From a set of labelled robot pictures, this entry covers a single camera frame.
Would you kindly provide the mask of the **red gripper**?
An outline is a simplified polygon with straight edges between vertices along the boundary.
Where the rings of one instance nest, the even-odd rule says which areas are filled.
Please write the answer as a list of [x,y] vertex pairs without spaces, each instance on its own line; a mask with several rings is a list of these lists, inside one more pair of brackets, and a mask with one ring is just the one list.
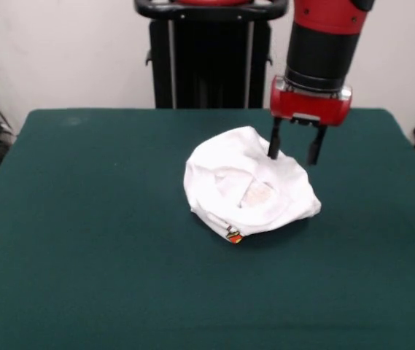
[[317,164],[327,126],[339,126],[349,113],[352,88],[344,85],[336,93],[317,93],[291,85],[284,77],[275,76],[271,84],[270,110],[274,116],[268,156],[278,158],[282,119],[318,125],[309,147],[307,163]]

